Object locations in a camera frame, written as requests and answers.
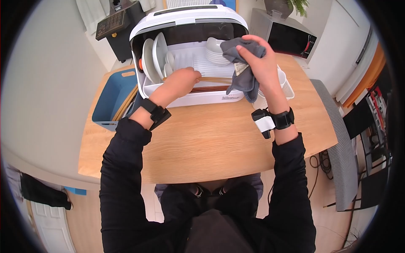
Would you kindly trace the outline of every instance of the person's right hand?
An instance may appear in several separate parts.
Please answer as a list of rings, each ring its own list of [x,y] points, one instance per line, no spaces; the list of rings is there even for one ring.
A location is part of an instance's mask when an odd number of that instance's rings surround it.
[[[256,35],[244,35],[242,39],[256,41],[260,46],[266,49],[266,55],[262,58],[258,58],[243,46],[236,46],[239,54],[252,68],[253,75],[260,84],[260,90],[270,91],[273,88],[280,88],[276,57],[270,45],[264,39]]]

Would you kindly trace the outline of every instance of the wooden tabletop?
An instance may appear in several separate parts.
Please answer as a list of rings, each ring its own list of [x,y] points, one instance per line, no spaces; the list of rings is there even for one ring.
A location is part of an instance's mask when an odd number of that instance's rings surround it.
[[[277,54],[295,97],[289,100],[302,132],[305,157],[335,144],[328,113],[312,83],[292,56]],[[128,66],[117,71],[133,68]],[[79,174],[100,178],[102,155],[115,132],[92,122],[107,73],[95,94],[83,131]],[[170,117],[153,130],[143,150],[143,183],[190,183],[227,179],[273,169],[272,138],[266,140],[252,120],[252,105],[238,102],[170,108]]]

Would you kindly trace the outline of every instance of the gray towel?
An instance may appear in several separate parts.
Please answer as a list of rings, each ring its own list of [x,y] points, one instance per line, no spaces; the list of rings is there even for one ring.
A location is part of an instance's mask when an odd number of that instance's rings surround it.
[[[241,62],[247,64],[236,50],[237,45],[242,45],[259,58],[262,58],[266,54],[266,49],[260,46],[256,41],[244,40],[242,38],[226,40],[221,43],[221,49],[224,52],[222,55],[232,63]],[[238,76],[236,76],[235,72],[233,73],[232,84],[226,90],[226,94],[228,95],[233,89],[243,91],[248,102],[253,103],[256,101],[259,83],[254,77],[250,66]]]

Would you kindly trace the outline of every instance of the black sleeve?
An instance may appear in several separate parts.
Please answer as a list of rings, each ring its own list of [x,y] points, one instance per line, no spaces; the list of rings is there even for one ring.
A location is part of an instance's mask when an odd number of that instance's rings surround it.
[[[128,118],[103,155],[100,182],[101,233],[104,252],[116,252],[156,236],[160,223],[148,222],[141,196],[143,146],[152,133]]]
[[[305,176],[305,148],[301,133],[288,143],[273,142],[274,187],[269,214],[264,218],[294,252],[314,252],[316,229],[313,225]]]

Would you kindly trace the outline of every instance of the black jacket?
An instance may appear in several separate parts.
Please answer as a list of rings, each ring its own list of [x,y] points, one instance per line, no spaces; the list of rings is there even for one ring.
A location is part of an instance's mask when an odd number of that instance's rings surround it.
[[[146,219],[141,196],[142,150],[152,133],[128,118],[121,119],[116,130],[101,167],[104,251],[183,252],[192,217],[198,213],[191,210],[184,219],[168,223]],[[273,142],[275,180],[269,215],[264,219],[243,217],[226,207],[221,210],[233,218],[255,252],[315,251],[316,230],[308,199],[304,153],[301,133],[280,146]]]

